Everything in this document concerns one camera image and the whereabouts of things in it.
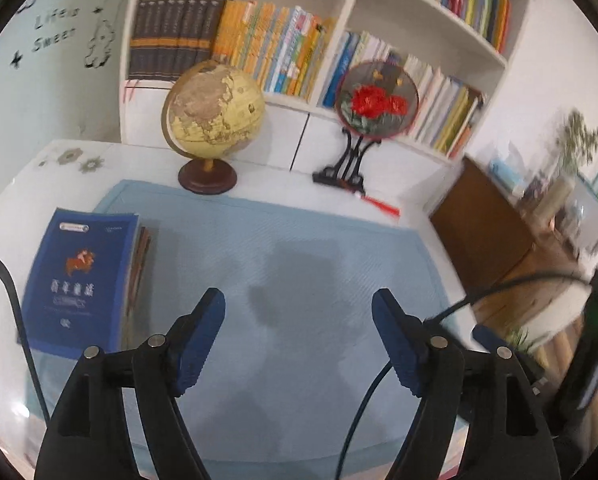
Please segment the red poetry book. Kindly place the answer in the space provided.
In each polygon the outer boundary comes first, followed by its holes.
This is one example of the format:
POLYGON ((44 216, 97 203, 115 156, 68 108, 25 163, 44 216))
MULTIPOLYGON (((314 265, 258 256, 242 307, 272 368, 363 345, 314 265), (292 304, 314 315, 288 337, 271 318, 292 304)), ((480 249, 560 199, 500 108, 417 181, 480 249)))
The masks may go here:
POLYGON ((120 347, 126 350, 131 347, 133 338, 134 312, 138 301, 140 286, 142 286, 142 274, 146 266, 146 259, 151 243, 151 235, 146 226, 141 226, 134 246, 133 257, 130 266, 130 274, 126 282, 126 297, 122 312, 120 347))

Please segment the dark blue fairy tale book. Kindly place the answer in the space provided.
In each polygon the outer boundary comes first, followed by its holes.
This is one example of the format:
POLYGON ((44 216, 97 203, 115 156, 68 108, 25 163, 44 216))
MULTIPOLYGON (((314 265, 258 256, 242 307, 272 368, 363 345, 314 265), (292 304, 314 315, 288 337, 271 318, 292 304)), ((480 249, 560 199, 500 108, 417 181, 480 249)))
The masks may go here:
POLYGON ((26 282, 22 315, 34 350, 78 359, 122 347, 137 214, 56 209, 26 282))

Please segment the brown wooden cabinet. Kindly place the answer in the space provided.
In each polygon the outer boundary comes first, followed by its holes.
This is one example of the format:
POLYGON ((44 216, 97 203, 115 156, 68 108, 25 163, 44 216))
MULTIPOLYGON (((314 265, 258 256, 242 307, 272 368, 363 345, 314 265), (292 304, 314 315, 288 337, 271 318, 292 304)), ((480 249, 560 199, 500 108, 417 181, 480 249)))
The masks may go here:
MULTIPOLYGON (((560 237, 540 228, 508 200, 471 158, 430 216, 466 292, 542 271, 582 275, 560 237)), ((505 335, 543 312, 570 286, 563 278, 534 282, 478 301, 478 323, 505 335)))

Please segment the light blue quilted mat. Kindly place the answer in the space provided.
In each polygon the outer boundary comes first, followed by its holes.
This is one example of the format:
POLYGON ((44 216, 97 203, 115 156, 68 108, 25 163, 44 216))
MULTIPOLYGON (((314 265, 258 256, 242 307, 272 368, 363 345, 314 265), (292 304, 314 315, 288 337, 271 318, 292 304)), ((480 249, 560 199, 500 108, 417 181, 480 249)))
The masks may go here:
MULTIPOLYGON (((433 232, 124 180, 96 214, 137 214, 151 235, 131 347, 215 287, 225 320, 178 401, 215 479, 329 479, 346 430, 387 362, 372 295, 428 318, 463 296, 433 232)), ((74 359, 33 350, 55 404, 74 359)))

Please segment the potted green plant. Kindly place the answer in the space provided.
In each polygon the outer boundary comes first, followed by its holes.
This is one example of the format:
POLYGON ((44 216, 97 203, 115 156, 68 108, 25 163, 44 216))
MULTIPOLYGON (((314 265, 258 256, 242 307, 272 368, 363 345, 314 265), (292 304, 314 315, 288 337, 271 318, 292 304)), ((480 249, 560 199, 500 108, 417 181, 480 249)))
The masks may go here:
POLYGON ((589 165, 598 152, 598 128, 588 128, 583 114, 572 108, 559 130, 558 171, 548 190, 547 222, 552 223, 576 186, 579 170, 589 165))

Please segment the black fan stand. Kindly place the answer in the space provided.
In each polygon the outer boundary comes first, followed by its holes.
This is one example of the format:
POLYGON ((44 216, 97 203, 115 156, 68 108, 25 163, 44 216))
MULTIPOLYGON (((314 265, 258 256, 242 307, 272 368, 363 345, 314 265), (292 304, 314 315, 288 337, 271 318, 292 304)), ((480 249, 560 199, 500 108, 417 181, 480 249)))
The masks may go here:
POLYGON ((312 181, 365 196, 365 182, 361 173, 362 161, 368 150, 375 145, 379 146, 381 140, 360 136, 346 127, 341 128, 341 133, 346 138, 346 148, 342 155, 333 165, 314 171, 312 181))

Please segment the lower shelf book row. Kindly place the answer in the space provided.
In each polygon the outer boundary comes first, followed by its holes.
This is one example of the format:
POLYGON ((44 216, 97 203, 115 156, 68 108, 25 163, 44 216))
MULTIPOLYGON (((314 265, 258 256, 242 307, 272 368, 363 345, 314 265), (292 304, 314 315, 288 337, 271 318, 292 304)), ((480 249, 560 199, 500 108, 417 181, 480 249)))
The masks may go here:
POLYGON ((485 95, 370 32, 347 30, 322 95, 361 136, 406 139, 454 159, 476 128, 485 95))

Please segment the red flower embroidered fan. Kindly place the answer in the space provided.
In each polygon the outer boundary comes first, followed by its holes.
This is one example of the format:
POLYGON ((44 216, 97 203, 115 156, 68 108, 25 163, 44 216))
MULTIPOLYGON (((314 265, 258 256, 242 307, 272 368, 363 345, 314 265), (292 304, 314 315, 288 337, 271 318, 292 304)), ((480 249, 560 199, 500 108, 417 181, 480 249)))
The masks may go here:
POLYGON ((367 61, 341 78, 335 111, 353 133, 384 140, 410 131, 419 102, 417 86, 402 66, 367 61))

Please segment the yellow antique globe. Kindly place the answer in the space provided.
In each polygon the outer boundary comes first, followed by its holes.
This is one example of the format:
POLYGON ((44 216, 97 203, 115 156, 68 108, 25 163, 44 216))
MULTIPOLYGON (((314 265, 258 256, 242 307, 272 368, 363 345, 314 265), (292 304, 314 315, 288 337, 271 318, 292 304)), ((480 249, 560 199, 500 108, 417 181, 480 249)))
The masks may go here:
POLYGON ((199 195, 218 195, 237 183, 226 158, 259 136, 265 100, 253 78, 238 68, 204 61, 177 79, 166 96, 161 129, 169 148, 187 158, 177 179, 199 195))

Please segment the orange yellow book row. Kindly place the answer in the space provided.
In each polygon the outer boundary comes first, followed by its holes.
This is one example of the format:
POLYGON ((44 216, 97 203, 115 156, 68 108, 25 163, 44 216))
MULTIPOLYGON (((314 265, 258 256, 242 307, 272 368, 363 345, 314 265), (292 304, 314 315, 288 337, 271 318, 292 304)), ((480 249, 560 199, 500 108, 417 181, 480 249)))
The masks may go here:
POLYGON ((211 58, 250 75, 264 92, 307 101, 334 27, 300 6, 230 0, 211 58))

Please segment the dark book set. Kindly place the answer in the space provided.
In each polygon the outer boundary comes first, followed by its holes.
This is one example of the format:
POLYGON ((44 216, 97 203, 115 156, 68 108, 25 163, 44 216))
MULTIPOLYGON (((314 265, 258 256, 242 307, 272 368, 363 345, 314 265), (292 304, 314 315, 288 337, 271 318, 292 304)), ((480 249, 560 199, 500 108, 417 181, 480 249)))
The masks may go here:
POLYGON ((213 52, 229 0, 138 0, 129 80, 177 79, 213 52))

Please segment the white bookshelf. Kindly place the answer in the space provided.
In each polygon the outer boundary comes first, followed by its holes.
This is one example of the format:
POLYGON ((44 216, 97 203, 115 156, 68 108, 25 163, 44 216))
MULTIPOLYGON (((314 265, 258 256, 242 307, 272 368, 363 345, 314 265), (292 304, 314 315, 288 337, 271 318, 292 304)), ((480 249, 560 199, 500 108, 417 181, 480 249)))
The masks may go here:
POLYGON ((344 82, 401 65, 416 84, 401 143, 454 159, 515 51, 530 0, 130 0, 121 52, 121 139, 163 146, 165 97, 214 58, 249 74, 273 117, 344 116, 344 82))

